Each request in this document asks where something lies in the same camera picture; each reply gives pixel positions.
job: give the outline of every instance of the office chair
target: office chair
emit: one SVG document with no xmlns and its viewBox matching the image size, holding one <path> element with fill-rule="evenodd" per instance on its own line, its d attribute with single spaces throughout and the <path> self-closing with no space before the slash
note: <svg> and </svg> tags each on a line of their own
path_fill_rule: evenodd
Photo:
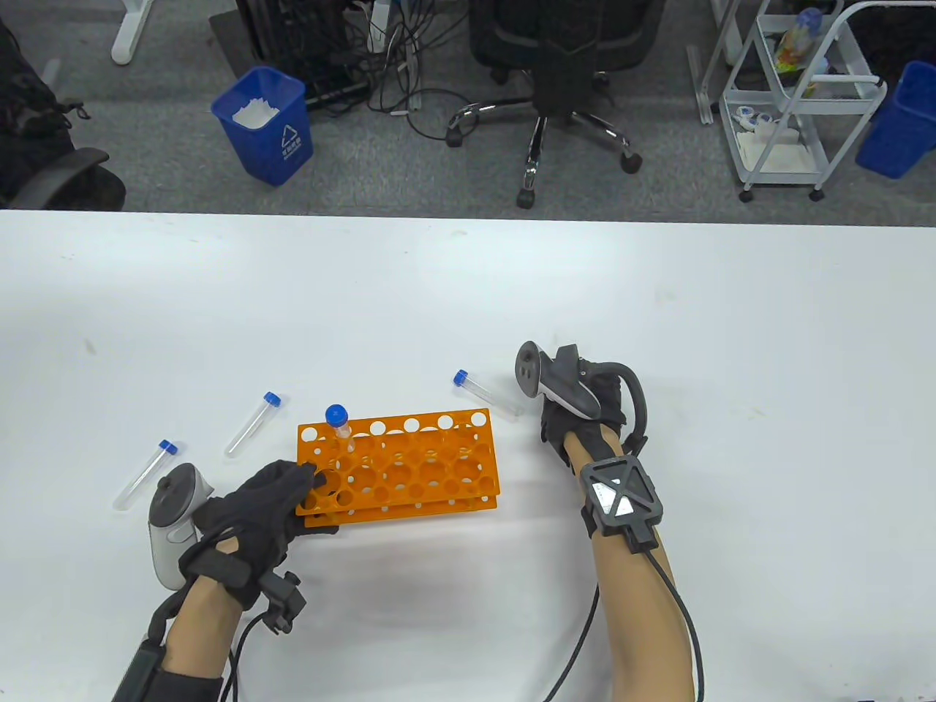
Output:
<svg viewBox="0 0 936 702">
<path fill-rule="evenodd" d="M 446 144 L 462 144 L 460 124 L 504 108 L 532 106 L 537 118 L 527 150 L 517 205 L 535 202 L 534 185 L 548 121 L 562 118 L 597 130 L 621 147 L 621 168 L 643 163 L 622 130 L 584 111 L 594 91 L 608 87 L 607 73 L 639 65 L 656 39 L 665 0 L 470 0 L 472 55 L 500 85 L 511 69 L 533 83 L 529 97 L 465 105 L 448 121 Z"/>
</svg>

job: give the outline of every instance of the hand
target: hand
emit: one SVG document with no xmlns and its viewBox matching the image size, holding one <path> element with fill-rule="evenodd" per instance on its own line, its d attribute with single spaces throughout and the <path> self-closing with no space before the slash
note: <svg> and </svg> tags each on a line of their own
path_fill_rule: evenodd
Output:
<svg viewBox="0 0 936 702">
<path fill-rule="evenodd" d="M 257 582 L 283 562 L 286 547 L 300 534 L 334 534 L 337 527 L 306 529 L 296 516 L 310 490 L 325 482 L 313 465 L 276 461 L 225 497 L 212 497 L 192 515 L 206 538 L 236 537 L 235 558 L 250 566 L 247 585 L 231 595 L 249 609 L 260 594 Z"/>
<path fill-rule="evenodd" d="M 571 431 L 594 432 L 601 435 L 601 425 L 609 427 L 621 438 L 621 427 L 627 424 L 627 417 L 621 410 L 621 379 L 613 373 L 593 376 L 586 387 L 594 393 L 601 403 L 601 416 L 597 419 L 583 419 L 569 412 L 556 402 L 543 397 L 543 415 L 540 419 L 540 438 L 549 442 L 565 465 L 572 467 L 569 455 L 565 451 L 565 436 Z"/>
</svg>

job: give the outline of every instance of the test tube rack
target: test tube rack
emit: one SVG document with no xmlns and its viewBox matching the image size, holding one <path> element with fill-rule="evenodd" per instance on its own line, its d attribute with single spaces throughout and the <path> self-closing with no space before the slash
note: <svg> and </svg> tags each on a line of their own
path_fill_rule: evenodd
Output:
<svg viewBox="0 0 936 702">
<path fill-rule="evenodd" d="M 494 509 L 501 492 L 487 409 L 350 419 L 354 450 L 301 424 L 298 463 L 325 478 L 296 508 L 307 527 Z"/>
</svg>

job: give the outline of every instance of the white cart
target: white cart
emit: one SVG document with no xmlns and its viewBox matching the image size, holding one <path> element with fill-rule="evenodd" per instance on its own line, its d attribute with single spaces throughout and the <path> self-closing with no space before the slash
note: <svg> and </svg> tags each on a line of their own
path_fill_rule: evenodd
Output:
<svg viewBox="0 0 936 702">
<path fill-rule="evenodd" d="M 751 188 L 758 184 L 811 185 L 810 199 L 818 202 L 825 196 L 822 187 L 832 171 L 887 95 L 886 82 L 871 74 L 848 19 L 868 7 L 936 7 L 936 0 L 867 0 L 847 9 L 842 9 L 844 0 L 839 0 L 834 12 L 823 18 L 823 38 L 792 90 L 783 87 L 774 65 L 773 37 L 792 29 L 797 18 L 766 14 L 769 2 L 762 0 L 757 10 L 719 104 L 728 148 L 738 178 L 744 183 L 739 198 L 741 202 L 750 202 Z M 767 76 L 766 91 L 739 90 L 735 84 L 752 45 Z M 830 66 L 827 73 L 817 72 L 824 63 L 823 57 Z M 760 130 L 755 134 L 739 123 L 738 108 L 745 106 L 774 118 L 769 136 L 765 137 Z M 831 160 L 819 139 L 813 115 L 859 118 Z"/>
</svg>

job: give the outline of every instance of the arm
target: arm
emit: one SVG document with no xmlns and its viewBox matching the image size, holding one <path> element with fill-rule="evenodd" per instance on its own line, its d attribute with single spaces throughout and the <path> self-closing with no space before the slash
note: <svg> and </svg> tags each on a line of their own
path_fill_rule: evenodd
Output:
<svg viewBox="0 0 936 702">
<path fill-rule="evenodd" d="M 237 539 L 217 548 L 233 553 Z M 163 670 L 190 678 L 220 678 L 242 613 L 221 583 L 204 576 L 196 580 L 169 629 Z"/>
<path fill-rule="evenodd" d="M 601 431 L 620 456 L 617 434 L 607 426 Z M 592 457 L 572 432 L 563 444 L 578 477 Z M 611 645 L 614 702 L 693 702 L 689 637 L 666 585 L 620 536 L 595 532 L 592 551 Z M 653 555 L 672 579 L 662 542 Z"/>
</svg>

